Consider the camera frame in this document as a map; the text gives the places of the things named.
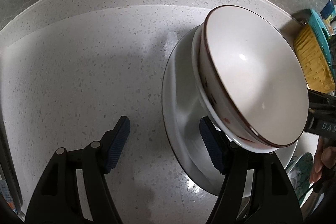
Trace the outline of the person's right hand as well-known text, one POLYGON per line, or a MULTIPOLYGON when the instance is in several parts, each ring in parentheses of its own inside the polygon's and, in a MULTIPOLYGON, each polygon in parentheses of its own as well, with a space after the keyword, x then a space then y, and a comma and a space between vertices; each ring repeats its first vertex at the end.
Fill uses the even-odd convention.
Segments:
POLYGON ((324 166, 328 169, 333 169, 335 166, 335 152, 335 147, 325 145, 323 138, 319 137, 309 179, 310 183, 315 183, 322 177, 322 169, 324 166))

